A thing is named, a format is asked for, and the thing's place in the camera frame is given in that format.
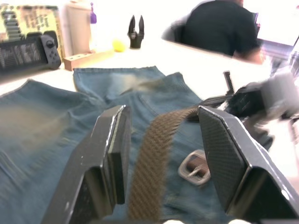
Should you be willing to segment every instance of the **yellow ball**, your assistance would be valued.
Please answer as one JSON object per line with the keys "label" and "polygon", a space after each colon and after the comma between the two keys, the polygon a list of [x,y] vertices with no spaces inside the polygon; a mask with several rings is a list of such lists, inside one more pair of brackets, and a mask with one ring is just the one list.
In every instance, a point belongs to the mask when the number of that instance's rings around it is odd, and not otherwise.
{"label": "yellow ball", "polygon": [[124,52],[126,50],[125,44],[120,40],[114,40],[113,43],[114,51],[116,52]]}

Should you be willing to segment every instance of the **white desk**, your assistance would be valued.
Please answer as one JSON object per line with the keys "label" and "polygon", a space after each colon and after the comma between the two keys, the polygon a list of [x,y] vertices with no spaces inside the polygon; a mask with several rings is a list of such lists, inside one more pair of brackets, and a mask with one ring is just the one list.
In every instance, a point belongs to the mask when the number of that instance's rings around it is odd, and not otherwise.
{"label": "white desk", "polygon": [[[222,74],[225,70],[231,72],[236,90],[249,82],[265,80],[270,74],[270,68],[266,65],[245,63],[162,40],[150,44],[144,42],[141,50],[116,53],[112,58],[92,67],[140,68],[154,65],[166,75],[181,72],[185,82],[201,99],[226,93],[228,88]],[[59,70],[33,74],[30,78],[57,88],[76,91],[72,72],[64,70],[63,66]],[[26,80],[23,78],[0,85],[0,95],[19,88]],[[269,127],[270,134],[276,137],[270,149],[271,157],[299,192],[299,164],[296,162],[299,152],[295,154],[290,137],[285,136],[288,126],[284,122],[272,122]]]}

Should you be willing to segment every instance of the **metal buckle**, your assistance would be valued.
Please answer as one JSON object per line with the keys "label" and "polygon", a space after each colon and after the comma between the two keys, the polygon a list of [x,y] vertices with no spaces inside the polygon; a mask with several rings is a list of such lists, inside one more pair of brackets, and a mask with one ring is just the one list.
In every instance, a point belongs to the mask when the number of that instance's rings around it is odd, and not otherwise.
{"label": "metal buckle", "polygon": [[178,174],[181,177],[183,177],[184,179],[186,179],[187,181],[199,186],[199,185],[202,185],[202,184],[208,182],[211,179],[211,174],[210,174],[210,170],[209,170],[203,175],[203,177],[199,177],[198,175],[196,175],[202,169],[202,166],[203,166],[202,164],[199,164],[192,172],[190,172],[187,169],[188,162],[190,162],[191,158],[194,156],[202,158],[206,161],[205,153],[201,150],[195,150],[194,152],[190,153],[184,159],[184,161],[178,168]]}

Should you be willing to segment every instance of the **braided belt strap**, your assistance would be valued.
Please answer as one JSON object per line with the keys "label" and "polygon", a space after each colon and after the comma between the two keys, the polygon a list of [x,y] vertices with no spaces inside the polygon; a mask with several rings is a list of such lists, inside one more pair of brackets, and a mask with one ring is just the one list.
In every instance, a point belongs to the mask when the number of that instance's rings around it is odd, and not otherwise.
{"label": "braided belt strap", "polygon": [[197,116],[197,110],[195,106],[161,114],[150,124],[133,174],[128,204],[130,219],[159,220],[173,136],[184,119]]}

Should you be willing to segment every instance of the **joy-con controller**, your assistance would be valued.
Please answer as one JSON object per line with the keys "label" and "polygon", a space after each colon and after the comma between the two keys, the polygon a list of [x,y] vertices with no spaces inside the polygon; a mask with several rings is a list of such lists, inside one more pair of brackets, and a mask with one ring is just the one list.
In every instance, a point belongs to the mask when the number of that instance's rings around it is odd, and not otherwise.
{"label": "joy-con controller", "polygon": [[54,39],[49,35],[42,35],[40,38],[48,60],[48,67],[53,70],[58,69],[61,65],[61,59],[59,57]]}

